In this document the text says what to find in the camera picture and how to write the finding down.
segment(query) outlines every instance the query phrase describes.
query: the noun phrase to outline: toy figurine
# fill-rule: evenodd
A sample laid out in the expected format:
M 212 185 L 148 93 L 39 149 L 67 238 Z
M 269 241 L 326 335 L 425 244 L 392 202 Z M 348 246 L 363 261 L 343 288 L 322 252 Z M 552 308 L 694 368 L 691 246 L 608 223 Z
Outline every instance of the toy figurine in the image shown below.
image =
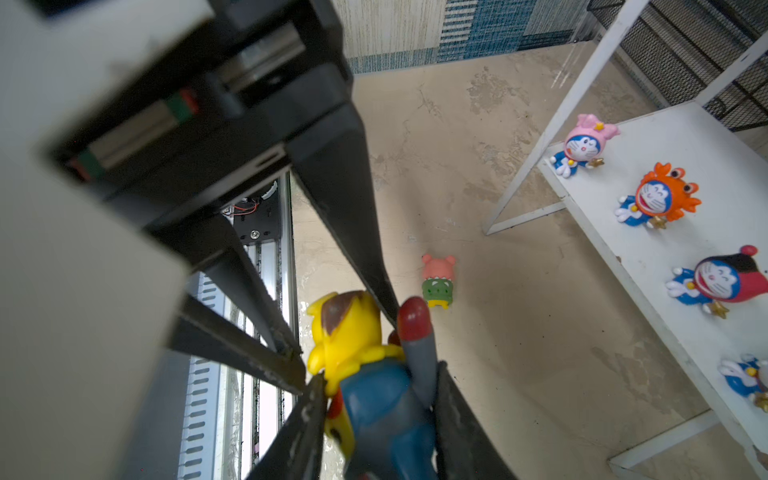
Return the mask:
M 424 272 L 422 278 L 422 296 L 430 307 L 441 305 L 444 310 L 453 303 L 453 266 L 456 258 L 448 255 L 446 258 L 432 258 L 426 254 L 422 257 Z
M 706 313 L 725 318 L 729 310 L 722 302 L 738 303 L 768 293 L 768 279 L 752 258 L 757 248 L 741 247 L 739 253 L 708 257 L 696 268 L 674 268 L 667 292 L 686 305 L 701 304 Z
M 344 478 L 436 480 L 437 350 L 424 300 L 412 297 L 398 311 L 390 339 L 402 346 L 380 344 L 379 310 L 367 292 L 331 293 L 307 312 L 316 343 L 308 370 L 326 369 L 333 399 L 325 430 L 346 459 Z
M 728 386 L 755 406 L 768 413 L 768 360 L 754 355 L 742 355 L 741 362 L 723 360 L 718 371 L 725 376 Z
M 682 168 L 672 170 L 670 164 L 656 164 L 654 171 L 643 177 L 634 196 L 619 198 L 621 206 L 614 212 L 616 220 L 632 227 L 645 224 L 649 228 L 664 229 L 667 222 L 682 218 L 683 210 L 695 212 L 701 200 L 691 195 L 699 186 L 685 183 L 683 177 Z
M 554 172 L 568 178 L 579 167 L 594 168 L 603 164 L 602 158 L 595 158 L 605 148 L 606 142 L 619 135 L 619 127 L 604 124 L 593 114 L 578 116 L 576 128 L 565 138 L 565 151 L 550 158 Z

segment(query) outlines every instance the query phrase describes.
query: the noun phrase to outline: concrete floor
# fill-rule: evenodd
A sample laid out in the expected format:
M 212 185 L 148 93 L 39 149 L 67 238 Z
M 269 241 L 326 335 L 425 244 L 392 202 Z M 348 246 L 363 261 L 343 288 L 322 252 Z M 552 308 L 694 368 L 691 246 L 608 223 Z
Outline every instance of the concrete floor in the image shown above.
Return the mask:
M 607 458 L 707 409 L 566 210 L 482 234 L 483 219 L 593 50 L 562 45 L 355 83 L 395 291 L 401 301 L 420 294 L 424 253 L 457 258 L 455 302 L 432 309 L 438 353 L 521 480 L 614 478 Z M 575 113 L 614 123 L 652 110 L 609 64 Z M 574 123 L 575 114 L 562 134 Z M 293 191 L 306 361 L 313 346 L 306 306 L 362 284 Z M 503 218 L 554 200 L 532 175 Z M 326 442 L 323 477 L 342 478 L 342 465 Z M 657 480 L 756 478 L 721 426 L 636 469 Z

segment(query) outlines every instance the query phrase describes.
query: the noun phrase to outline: patterned wallpaper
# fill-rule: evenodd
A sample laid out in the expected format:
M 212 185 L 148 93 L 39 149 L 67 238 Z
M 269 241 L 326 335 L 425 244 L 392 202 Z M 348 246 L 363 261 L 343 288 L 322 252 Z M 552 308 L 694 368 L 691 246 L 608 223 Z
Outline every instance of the patterned wallpaper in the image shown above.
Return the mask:
M 332 0 L 354 73 L 566 43 L 588 0 Z

